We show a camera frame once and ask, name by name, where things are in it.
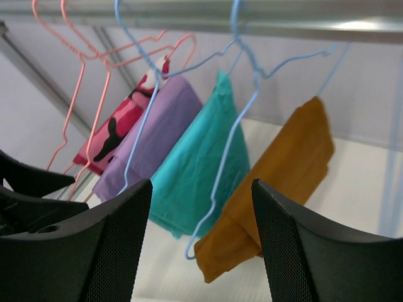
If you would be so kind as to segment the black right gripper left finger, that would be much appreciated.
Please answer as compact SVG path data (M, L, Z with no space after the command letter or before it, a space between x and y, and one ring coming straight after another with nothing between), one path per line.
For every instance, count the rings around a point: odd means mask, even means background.
M150 210L143 179L93 208L1 189L2 301L130 301Z

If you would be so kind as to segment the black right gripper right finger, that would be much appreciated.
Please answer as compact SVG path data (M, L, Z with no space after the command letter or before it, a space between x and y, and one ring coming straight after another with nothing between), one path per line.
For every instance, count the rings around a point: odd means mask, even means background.
M273 301L402 301L402 239L332 221L253 180Z

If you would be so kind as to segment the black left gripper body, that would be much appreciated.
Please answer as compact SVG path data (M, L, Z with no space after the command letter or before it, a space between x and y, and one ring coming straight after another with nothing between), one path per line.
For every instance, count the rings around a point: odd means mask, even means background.
M35 233L89 209L85 203L46 196L75 183L72 176L24 164L1 152L1 235Z

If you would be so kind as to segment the blue wire hanger brown trousers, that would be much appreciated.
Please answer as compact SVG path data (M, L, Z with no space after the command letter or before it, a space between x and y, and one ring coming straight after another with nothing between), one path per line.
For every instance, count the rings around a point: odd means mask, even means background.
M247 102L244 109L239 113L239 115L237 116L237 118L235 119L235 121L233 122L233 124L230 128L229 135L227 137L227 140L226 140L226 143L224 146L224 150L223 150L223 153L222 153L222 156L220 159L220 164L219 164L219 167L217 170L217 174L215 176L212 191L210 193L211 206L210 206L210 209L205 214L205 216L196 225L196 228L193 231L192 236L190 237L190 239L187 243L187 246L186 246L185 252L184 252L184 256L185 256L186 260L195 260L196 259L196 257L194 255L190 255L190 249L196 239L199 229L212 216L213 212L215 211L215 209L217 207L216 195L217 195L217 192L218 192L218 189L220 186L220 181L222 179L222 175L224 173L229 150L230 150L232 142L234 140L235 133L236 133L237 129L240 127L241 120L243 119L243 117L246 115L246 113L249 111L250 107L254 104L257 97L259 96L259 93L261 91L261 85L259 83L259 80L260 79L266 80L266 79L272 78L282 67L284 67L286 64L288 64L290 62L293 62L296 60L305 60L305 59L309 59L309 58L316 57L316 56L323 56L323 57L330 56L331 54L333 54L333 52L336 50L337 46L339 45L339 42L334 41L329 48L326 48L326 49L323 49L323 50L320 50L317 52L313 52L313 53L308 53L305 55L296 55L293 57L289 57L289 58L285 59L284 61L282 61L281 63L279 63L274 69L272 69L272 71L266 72L263 69L263 67L259 64L258 59L257 59L254 51L250 47L250 45L248 43L246 43L241 37L237 22L238 22L238 17L239 17L240 6L242 4L244 4L244 1L234 1L232 3L232 7L231 7L231 11L230 11L230 29L231 29L231 33L234 37L234 42L236 42L236 44L240 47L239 55L246 54L248 61L252 67L254 92L253 92L250 100Z

